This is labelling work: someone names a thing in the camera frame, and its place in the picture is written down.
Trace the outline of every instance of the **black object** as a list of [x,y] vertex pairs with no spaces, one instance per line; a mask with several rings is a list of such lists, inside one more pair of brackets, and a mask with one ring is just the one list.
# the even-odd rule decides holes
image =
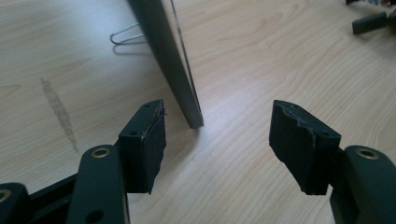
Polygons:
[[[357,1],[359,0],[346,0],[346,4],[349,5]],[[389,1],[389,4],[396,5],[396,0]],[[387,26],[393,29],[396,28],[396,10],[390,13],[388,17],[386,12],[381,12],[353,21],[352,31],[354,35],[361,35]]]
[[338,147],[341,135],[298,105],[274,101],[270,146],[307,195],[326,194],[336,223],[394,223],[396,167],[368,147]]
[[162,1],[128,2],[190,127],[204,126],[192,76],[188,76],[181,61]]
[[163,100],[142,105],[115,146],[86,151],[78,173],[32,195],[0,185],[0,224],[129,223],[126,194],[151,193],[165,148]]

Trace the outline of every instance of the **wooden table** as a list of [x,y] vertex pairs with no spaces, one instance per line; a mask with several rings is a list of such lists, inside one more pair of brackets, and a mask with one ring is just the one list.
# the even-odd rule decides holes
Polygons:
[[167,148],[152,195],[129,195],[133,223],[333,223],[268,146],[272,102],[301,105],[396,162],[396,41],[354,36],[381,10],[343,1],[175,1],[205,127],[191,130],[125,1],[0,3],[0,180],[35,192],[112,144],[143,103],[165,100]]

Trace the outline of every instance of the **wood grain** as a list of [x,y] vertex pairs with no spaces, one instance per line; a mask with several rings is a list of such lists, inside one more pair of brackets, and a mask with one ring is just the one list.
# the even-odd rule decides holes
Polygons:
[[[169,9],[169,1],[163,1]],[[190,130],[144,40],[113,47],[126,2],[0,3],[0,181],[35,192],[112,144],[143,103],[165,100],[167,148],[152,195],[129,195],[133,223],[333,223],[268,146],[272,102],[303,106],[396,162],[395,34],[354,36],[381,10],[341,0],[174,0],[205,127]],[[43,91],[50,82],[78,152]]]

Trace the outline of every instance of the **table surface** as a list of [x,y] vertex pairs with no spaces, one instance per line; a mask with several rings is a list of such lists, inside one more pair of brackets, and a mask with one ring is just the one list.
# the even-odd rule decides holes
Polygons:
[[85,150],[114,143],[139,106],[160,98],[167,147],[153,193],[129,195],[133,223],[333,223],[329,195],[301,193],[268,146],[275,99],[323,120],[343,136],[341,148],[377,148],[396,162],[395,34],[351,32],[382,8],[175,5],[205,119],[199,130],[189,129],[145,39],[109,42],[135,22],[126,1],[0,2],[2,183],[32,193],[74,174]]

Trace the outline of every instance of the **light wood surface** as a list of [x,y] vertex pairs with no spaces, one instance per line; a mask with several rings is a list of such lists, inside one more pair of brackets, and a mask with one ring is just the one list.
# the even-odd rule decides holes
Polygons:
[[[169,2],[164,1],[167,9]],[[112,144],[143,103],[165,100],[167,148],[132,223],[333,223],[268,146],[272,102],[301,105],[396,162],[396,38],[354,36],[381,10],[342,0],[175,0],[205,127],[191,130],[125,1],[0,2],[0,181],[32,193]]]

